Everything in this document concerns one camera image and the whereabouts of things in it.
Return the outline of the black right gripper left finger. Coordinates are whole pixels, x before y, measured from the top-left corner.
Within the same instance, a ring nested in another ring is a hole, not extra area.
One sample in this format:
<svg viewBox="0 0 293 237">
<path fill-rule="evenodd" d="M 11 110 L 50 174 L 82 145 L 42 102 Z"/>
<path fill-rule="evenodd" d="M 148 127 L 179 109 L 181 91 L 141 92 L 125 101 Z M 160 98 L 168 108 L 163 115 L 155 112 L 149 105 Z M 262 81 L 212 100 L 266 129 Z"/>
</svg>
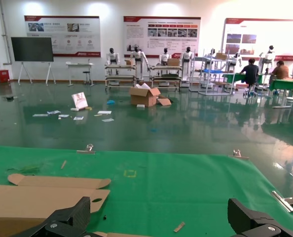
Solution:
<svg viewBox="0 0 293 237">
<path fill-rule="evenodd" d="M 19 237 L 81 237 L 90 221 L 90 198 L 54 211 L 45 221 L 18 234 Z"/>
</svg>

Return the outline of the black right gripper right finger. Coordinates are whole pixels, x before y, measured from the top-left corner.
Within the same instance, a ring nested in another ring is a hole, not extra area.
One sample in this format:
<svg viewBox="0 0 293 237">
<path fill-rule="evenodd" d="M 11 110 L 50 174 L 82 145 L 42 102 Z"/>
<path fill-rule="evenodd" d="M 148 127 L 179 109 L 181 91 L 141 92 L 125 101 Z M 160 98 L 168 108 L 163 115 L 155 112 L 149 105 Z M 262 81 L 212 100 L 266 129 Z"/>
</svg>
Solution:
<svg viewBox="0 0 293 237">
<path fill-rule="evenodd" d="M 227 219 L 236 237 L 293 237 L 292 230 L 264 212 L 248 209 L 236 198 L 228 200 Z"/>
</svg>

